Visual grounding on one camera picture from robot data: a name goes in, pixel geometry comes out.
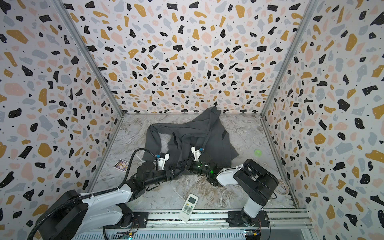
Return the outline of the dark grey zip jacket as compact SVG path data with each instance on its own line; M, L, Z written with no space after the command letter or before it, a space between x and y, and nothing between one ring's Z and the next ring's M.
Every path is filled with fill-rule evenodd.
M217 107L206 109L192 121L183 124L157 123L147 129L145 148L153 154L162 151L161 134L168 134L168 154L165 167L179 167L181 161L192 156L191 148L203 148L212 157L212 162L221 168L229 168L239 156L230 143L230 134L220 121Z

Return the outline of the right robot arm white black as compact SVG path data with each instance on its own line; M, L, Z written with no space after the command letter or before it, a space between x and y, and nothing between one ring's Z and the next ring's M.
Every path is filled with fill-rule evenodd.
M273 174L251 159L227 169L193 160L187 160L183 167L190 173L206 177L207 182L214 187L239 185L249 196L242 215L250 220L257 217L279 185L279 180Z

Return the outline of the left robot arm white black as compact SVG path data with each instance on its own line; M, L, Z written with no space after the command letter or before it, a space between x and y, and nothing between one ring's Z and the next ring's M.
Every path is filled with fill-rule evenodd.
M140 222L127 203L143 195L149 186L170 181L180 173L178 167L159 170L153 162L144 162L119 187L84 194L70 190L38 218L28 239L39 233L44 240L71 240L93 229L131 228Z

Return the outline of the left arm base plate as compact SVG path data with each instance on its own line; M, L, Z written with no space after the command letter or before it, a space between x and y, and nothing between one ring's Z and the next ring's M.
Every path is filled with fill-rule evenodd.
M130 215L123 215L116 225L107 225L106 229L145 229L148 223L149 212L133 212Z

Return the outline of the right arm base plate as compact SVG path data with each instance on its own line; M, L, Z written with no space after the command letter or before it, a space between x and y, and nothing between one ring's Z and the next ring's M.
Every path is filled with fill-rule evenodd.
M230 227L269 227L269 217L267 212L261 210L256 217L248 216L243 210L229 211L226 220Z

